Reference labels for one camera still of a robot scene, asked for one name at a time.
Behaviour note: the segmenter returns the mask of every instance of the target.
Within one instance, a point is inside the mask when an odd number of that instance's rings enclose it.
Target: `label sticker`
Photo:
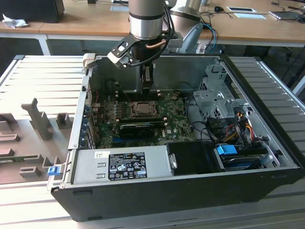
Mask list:
[[[98,158],[108,158],[110,154],[110,151],[96,151],[94,153],[94,158],[98,159]]]
[[[110,154],[109,180],[147,178],[144,152],[129,154]]]

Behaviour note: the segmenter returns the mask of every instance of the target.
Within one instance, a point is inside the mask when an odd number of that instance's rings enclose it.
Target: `floor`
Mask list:
[[[77,40],[49,40],[49,46],[53,55],[83,55],[86,52],[94,52],[99,54],[107,54],[116,42],[113,41],[85,41],[86,51],[81,50],[81,43]],[[220,49],[224,49],[225,53],[230,56],[243,56],[245,46],[241,45],[222,45],[217,46],[218,49],[214,53],[218,53]],[[263,61],[269,68],[280,78],[284,75],[287,68],[295,60],[302,48],[287,48],[272,47],[268,55],[264,57]],[[289,61],[286,59],[286,54],[290,53],[292,56]],[[14,39],[14,38],[0,38],[0,75],[7,68],[15,55],[42,55],[40,45],[35,39]],[[305,60],[305,51],[300,55],[293,67],[289,70],[284,78],[284,82],[288,83],[291,76],[300,68]],[[305,92],[300,94],[300,99],[305,101]]]

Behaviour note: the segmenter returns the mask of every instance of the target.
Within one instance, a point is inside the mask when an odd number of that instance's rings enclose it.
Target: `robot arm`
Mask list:
[[[178,0],[169,11],[164,0],[129,0],[130,34],[112,48],[108,58],[117,66],[140,66],[142,92],[149,92],[153,84],[152,62],[171,39],[177,38],[177,32],[183,37],[177,52],[187,53],[195,46],[202,31],[200,3],[201,0]],[[168,25],[166,31],[163,18]]]

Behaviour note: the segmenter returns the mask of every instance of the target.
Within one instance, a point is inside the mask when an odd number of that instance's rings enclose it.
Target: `copper pipe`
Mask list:
[[[161,41],[161,42],[158,42],[158,43],[156,43],[156,44],[152,44],[152,45],[145,45],[145,47],[147,48],[147,49],[155,49],[155,48],[158,48],[158,47],[160,47],[161,45],[164,45],[164,44],[166,44],[166,40],[163,40],[163,41]]]

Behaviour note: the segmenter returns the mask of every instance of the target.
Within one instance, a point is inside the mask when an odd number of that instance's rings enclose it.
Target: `power supply label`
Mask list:
[[[109,180],[147,178],[144,152],[109,155]]]

